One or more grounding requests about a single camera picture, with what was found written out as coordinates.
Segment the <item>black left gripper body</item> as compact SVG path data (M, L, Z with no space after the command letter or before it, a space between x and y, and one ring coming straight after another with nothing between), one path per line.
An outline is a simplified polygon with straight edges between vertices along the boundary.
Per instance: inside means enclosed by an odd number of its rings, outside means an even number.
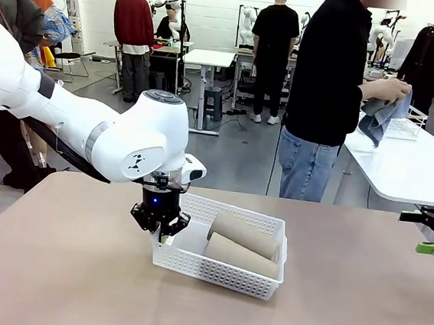
M160 222L171 212L180 210L179 200L183 188L174 184L165 187L142 185L142 204Z

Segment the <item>person's right hand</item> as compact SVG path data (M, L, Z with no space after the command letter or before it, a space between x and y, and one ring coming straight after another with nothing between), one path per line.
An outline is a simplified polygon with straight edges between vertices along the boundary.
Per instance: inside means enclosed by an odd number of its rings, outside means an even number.
M379 99L392 103L398 99L406 98L411 92L412 87L397 78L378 79L360 85L363 100Z

